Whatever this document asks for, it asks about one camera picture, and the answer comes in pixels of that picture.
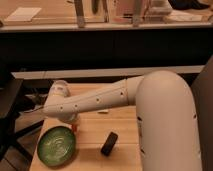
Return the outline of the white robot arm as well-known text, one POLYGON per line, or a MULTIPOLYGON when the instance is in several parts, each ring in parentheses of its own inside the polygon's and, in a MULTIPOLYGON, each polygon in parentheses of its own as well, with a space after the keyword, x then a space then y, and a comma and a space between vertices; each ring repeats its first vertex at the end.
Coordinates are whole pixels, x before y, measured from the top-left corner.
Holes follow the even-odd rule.
POLYGON ((74 114, 128 105, 136 107, 143 171, 203 171, 194 97, 174 72, 154 71, 74 96, 59 80, 44 113, 68 122, 74 114))

